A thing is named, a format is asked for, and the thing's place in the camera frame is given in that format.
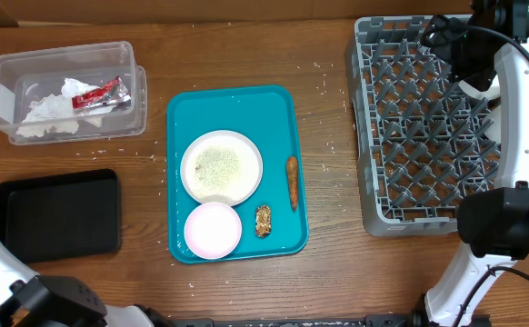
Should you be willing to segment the red snack wrapper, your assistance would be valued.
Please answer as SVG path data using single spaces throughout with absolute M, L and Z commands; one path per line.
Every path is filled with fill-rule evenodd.
M 130 92 L 122 79 L 117 76 L 99 88 L 72 98 L 75 110 L 97 109 L 119 105 L 131 100 Z

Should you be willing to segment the white cup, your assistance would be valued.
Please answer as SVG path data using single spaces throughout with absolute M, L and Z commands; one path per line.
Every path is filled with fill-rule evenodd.
M 489 123 L 487 130 L 484 132 L 486 137 L 496 143 L 501 143 L 501 106 L 498 105 L 485 117 Z

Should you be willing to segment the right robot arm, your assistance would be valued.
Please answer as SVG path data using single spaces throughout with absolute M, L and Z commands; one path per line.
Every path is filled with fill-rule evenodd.
M 498 84 L 501 154 L 494 188 L 460 203 L 459 247 L 417 304 L 411 326 L 486 326 L 475 308 L 529 254 L 529 1 L 474 1 L 466 22 L 434 16 L 420 43 L 463 87 Z

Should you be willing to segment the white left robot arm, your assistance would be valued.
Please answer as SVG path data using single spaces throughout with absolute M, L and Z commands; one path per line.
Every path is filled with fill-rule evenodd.
M 25 309 L 17 323 L 14 315 Z M 169 327 L 175 323 L 137 305 L 106 306 L 75 277 L 41 276 L 0 242 L 0 326 Z

